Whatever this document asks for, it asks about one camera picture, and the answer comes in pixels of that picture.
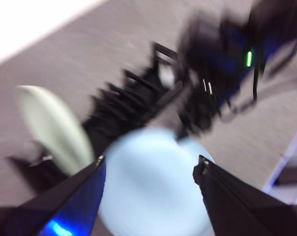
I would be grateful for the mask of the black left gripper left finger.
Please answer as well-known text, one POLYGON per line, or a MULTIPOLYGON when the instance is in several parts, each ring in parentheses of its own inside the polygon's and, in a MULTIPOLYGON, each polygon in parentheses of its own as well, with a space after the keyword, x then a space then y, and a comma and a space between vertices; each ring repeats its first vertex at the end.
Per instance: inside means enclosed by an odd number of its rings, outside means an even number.
POLYGON ((0 206, 0 236, 88 236, 106 180, 99 156, 71 177, 19 206, 0 206))

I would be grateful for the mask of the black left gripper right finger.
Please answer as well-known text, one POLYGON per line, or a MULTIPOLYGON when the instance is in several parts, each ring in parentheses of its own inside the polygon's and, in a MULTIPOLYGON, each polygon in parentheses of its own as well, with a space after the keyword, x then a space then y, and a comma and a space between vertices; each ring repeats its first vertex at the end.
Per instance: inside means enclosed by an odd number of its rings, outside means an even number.
POLYGON ((203 155, 193 179, 216 236, 297 236, 297 205, 270 196, 203 155))

